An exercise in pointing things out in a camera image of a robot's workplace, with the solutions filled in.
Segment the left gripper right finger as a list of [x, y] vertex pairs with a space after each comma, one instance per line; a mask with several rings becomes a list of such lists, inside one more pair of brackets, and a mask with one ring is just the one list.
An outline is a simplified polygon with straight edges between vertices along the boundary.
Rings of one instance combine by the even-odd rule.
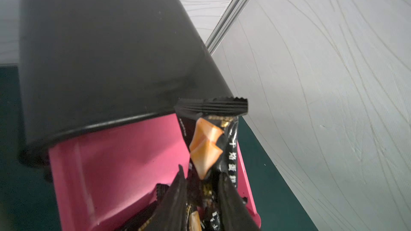
[[218, 204], [224, 231], [259, 231], [249, 214], [244, 200], [226, 173], [221, 173], [218, 180]]

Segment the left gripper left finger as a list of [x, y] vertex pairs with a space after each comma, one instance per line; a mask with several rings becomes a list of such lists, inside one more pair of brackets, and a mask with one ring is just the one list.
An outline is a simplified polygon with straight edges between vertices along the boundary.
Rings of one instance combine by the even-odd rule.
[[185, 231], [187, 228], [187, 180], [179, 171], [155, 210], [145, 231]]

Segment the pink top drawer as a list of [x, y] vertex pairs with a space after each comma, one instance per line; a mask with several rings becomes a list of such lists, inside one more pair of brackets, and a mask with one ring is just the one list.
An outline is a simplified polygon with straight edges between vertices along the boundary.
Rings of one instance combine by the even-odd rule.
[[[234, 185], [257, 226], [238, 149]], [[189, 151], [176, 113], [81, 135], [49, 150], [62, 229], [144, 231], [179, 171], [187, 180], [186, 231], [204, 231], [201, 209], [188, 201]]]

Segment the black cookie packet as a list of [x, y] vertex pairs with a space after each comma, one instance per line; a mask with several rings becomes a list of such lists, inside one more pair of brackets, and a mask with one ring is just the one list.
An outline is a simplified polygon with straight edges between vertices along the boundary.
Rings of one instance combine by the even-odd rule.
[[174, 107], [189, 151], [188, 201], [202, 210], [204, 231], [222, 231], [218, 181], [222, 173], [238, 183], [239, 117], [247, 114], [242, 97], [178, 100]]

